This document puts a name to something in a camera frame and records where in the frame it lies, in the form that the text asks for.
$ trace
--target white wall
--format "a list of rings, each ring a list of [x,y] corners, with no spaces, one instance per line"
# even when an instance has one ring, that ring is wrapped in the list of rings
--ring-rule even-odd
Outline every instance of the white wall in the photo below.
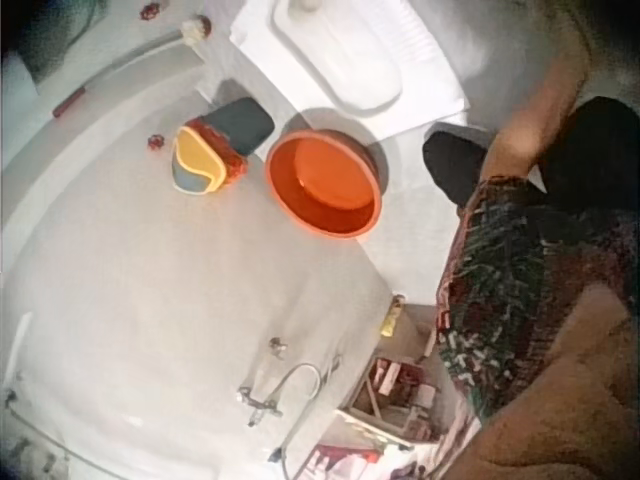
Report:
[[[289,356],[263,365],[258,396],[294,363],[322,365],[336,345],[345,355],[291,447],[294,469],[364,367],[390,302],[357,242],[311,234],[279,209],[258,159],[217,194],[173,189],[169,149],[149,152],[146,139],[170,139],[205,108],[190,94],[109,147],[6,279],[3,364],[19,317],[34,313],[17,407],[129,478],[268,478],[266,458],[312,386],[294,377],[285,417],[245,426],[235,391],[274,335]]]

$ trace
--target person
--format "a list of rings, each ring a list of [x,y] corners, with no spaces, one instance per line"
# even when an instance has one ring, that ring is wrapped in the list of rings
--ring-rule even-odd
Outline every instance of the person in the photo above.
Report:
[[[424,145],[461,217],[440,353],[483,422],[447,480],[638,478],[640,119],[602,97],[574,111],[593,46],[557,15],[563,48],[488,151]]]

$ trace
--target yellow and gray scoop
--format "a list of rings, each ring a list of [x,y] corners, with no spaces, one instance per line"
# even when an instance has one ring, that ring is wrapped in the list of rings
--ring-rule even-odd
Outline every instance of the yellow and gray scoop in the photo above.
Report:
[[[187,126],[180,127],[173,142],[171,168],[175,187],[191,195],[214,192],[227,178],[222,158]]]

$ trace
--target brown fabric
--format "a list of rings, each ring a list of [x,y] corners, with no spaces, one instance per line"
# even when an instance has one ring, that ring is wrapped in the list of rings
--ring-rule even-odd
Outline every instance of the brown fabric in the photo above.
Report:
[[[637,346],[615,294],[585,289],[546,368],[487,422],[445,480],[640,478]]]

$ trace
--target small red object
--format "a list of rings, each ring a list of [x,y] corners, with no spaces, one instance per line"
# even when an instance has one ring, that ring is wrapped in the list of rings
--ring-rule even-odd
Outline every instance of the small red object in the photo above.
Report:
[[[156,18],[156,16],[160,13],[160,3],[151,2],[143,7],[140,10],[140,20],[149,21]]]
[[[164,137],[162,135],[151,135],[147,140],[147,146],[149,150],[154,152],[164,147]]]

